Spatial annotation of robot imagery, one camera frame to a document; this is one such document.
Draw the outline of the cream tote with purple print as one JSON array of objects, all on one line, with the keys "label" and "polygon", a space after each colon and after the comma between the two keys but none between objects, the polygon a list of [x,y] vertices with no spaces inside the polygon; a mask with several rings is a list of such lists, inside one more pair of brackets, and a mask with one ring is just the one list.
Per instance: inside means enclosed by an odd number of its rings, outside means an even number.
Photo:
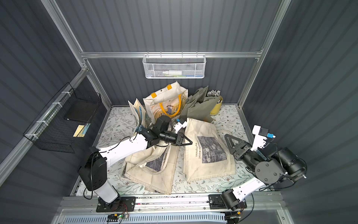
[{"label": "cream tote with purple print", "polygon": [[236,173],[235,159],[220,138],[214,124],[188,118],[184,168],[188,183]]}]

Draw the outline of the cream tote bag front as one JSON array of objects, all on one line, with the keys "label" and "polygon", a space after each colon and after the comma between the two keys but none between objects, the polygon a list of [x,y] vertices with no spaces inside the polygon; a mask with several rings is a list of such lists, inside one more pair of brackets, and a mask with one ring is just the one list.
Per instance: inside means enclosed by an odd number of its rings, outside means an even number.
[{"label": "cream tote bag front", "polygon": [[125,158],[122,179],[141,184],[147,191],[169,195],[172,191],[179,147],[153,146]]}]

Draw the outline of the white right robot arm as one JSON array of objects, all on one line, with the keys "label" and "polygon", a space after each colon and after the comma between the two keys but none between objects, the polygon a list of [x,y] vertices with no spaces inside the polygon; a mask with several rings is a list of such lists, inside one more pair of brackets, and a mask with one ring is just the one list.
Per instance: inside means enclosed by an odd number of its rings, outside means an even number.
[{"label": "white right robot arm", "polygon": [[264,160],[257,150],[252,149],[250,143],[229,134],[224,139],[230,154],[242,161],[254,176],[245,183],[222,192],[221,199],[228,210],[242,210],[244,199],[256,190],[262,191],[284,181],[295,184],[306,176],[307,163],[288,148],[277,149],[269,159]]}]

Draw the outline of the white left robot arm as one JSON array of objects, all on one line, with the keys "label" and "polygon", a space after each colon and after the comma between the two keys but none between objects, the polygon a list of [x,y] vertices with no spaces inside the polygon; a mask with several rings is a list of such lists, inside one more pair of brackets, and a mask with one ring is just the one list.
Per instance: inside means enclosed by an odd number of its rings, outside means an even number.
[{"label": "white left robot arm", "polygon": [[147,188],[169,194],[171,181],[164,180],[167,189],[160,188],[160,180],[145,183],[140,178],[153,178],[164,172],[169,164],[175,164],[177,149],[180,146],[192,145],[184,135],[187,121],[178,119],[172,123],[169,116],[159,117],[154,125],[141,127],[133,137],[125,137],[118,144],[98,149],[91,147],[89,155],[80,165],[78,174],[86,189],[96,193],[103,203],[111,204],[121,199],[120,194],[107,178],[108,169],[124,159],[125,175],[132,182],[138,182]]}]

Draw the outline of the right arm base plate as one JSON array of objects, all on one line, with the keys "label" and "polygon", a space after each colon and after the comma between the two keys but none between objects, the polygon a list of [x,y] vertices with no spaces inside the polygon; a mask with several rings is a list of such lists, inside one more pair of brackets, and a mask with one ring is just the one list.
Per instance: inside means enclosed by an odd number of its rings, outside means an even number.
[{"label": "right arm base plate", "polygon": [[[221,199],[220,194],[210,194],[208,195],[209,207],[211,210],[218,210],[218,209],[226,209],[226,206]],[[247,208],[247,204],[245,201],[240,202],[237,209],[243,210]]]}]

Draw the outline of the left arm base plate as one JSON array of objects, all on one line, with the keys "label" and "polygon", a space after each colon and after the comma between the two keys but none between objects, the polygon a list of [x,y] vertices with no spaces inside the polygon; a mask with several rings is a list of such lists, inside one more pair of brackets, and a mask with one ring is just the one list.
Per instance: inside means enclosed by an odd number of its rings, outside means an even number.
[{"label": "left arm base plate", "polygon": [[99,197],[96,212],[132,212],[135,208],[136,199],[136,197],[118,197],[113,202],[106,203]]}]

